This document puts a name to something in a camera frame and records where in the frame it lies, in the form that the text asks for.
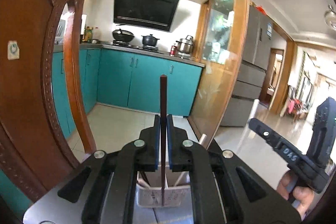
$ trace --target kitchen countertop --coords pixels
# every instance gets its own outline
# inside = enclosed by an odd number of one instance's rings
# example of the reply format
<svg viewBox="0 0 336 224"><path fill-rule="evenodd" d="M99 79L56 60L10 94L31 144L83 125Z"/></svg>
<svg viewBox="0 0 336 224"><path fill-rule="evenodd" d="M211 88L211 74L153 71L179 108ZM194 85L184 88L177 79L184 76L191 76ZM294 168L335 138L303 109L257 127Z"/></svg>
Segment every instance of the kitchen countertop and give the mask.
<svg viewBox="0 0 336 224"><path fill-rule="evenodd" d="M135 54L141 54L141 55L147 55L147 56L152 56L152 57L157 57L157 58L163 58L163 59L168 59L176 62L181 62L189 65L194 65L198 67L205 67L205 64L195 62L193 60L189 60L186 58L180 58L176 56L170 56L169 52L165 51L157 51L157 52L150 52L150 51L144 51L136 48L127 48L127 47L120 47L120 46L114 46L114 45L106 45L106 44L92 44L92 43L81 43L79 44L79 49L84 50L84 49L93 49L93 48L109 48L111 50L117 50L117 51L123 51L123 52L132 52ZM62 52L63 51L63 45L54 45L54 52Z"/></svg>

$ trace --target ceiling lamp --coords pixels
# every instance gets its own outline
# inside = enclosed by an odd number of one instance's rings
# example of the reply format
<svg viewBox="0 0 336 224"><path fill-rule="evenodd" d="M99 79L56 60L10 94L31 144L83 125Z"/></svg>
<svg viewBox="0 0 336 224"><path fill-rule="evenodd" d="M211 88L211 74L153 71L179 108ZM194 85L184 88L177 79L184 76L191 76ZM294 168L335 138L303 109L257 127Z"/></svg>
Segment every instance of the ceiling lamp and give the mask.
<svg viewBox="0 0 336 224"><path fill-rule="evenodd" d="M324 13L324 20L328 27L334 31L336 31L336 12L333 7L328 5L329 11Z"/></svg>

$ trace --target doorway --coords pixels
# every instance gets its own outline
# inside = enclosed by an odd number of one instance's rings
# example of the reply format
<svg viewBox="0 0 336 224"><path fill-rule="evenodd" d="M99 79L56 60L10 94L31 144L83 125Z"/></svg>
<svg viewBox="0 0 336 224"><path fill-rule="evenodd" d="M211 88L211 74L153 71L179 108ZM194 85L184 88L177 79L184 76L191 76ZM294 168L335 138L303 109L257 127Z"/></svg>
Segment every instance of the doorway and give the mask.
<svg viewBox="0 0 336 224"><path fill-rule="evenodd" d="M275 88L280 79L279 76L283 56L284 50L271 48L265 79L259 95L260 103L262 103L267 108L269 107L269 104L274 95Z"/></svg>

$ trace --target white basket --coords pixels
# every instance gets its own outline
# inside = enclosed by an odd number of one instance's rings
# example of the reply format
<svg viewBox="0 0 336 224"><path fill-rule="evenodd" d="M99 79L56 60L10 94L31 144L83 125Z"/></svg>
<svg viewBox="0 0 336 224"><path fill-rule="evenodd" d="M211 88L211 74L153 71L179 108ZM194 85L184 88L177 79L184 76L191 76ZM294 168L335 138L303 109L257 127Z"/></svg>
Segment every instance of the white basket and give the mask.
<svg viewBox="0 0 336 224"><path fill-rule="evenodd" d="M137 186L137 204L143 208L162 207L161 187L145 188ZM165 189L164 207L177 207L181 205L187 192L190 192L190 185L168 187Z"/></svg>

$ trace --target range hood display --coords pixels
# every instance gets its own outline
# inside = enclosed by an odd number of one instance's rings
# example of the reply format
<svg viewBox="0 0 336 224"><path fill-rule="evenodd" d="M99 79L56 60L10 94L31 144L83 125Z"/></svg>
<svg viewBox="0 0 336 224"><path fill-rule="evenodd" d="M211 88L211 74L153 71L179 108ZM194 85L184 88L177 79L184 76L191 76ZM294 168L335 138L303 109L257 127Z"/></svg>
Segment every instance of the range hood display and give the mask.
<svg viewBox="0 0 336 224"><path fill-rule="evenodd" d="M170 31L179 0L114 0L114 22Z"/></svg>

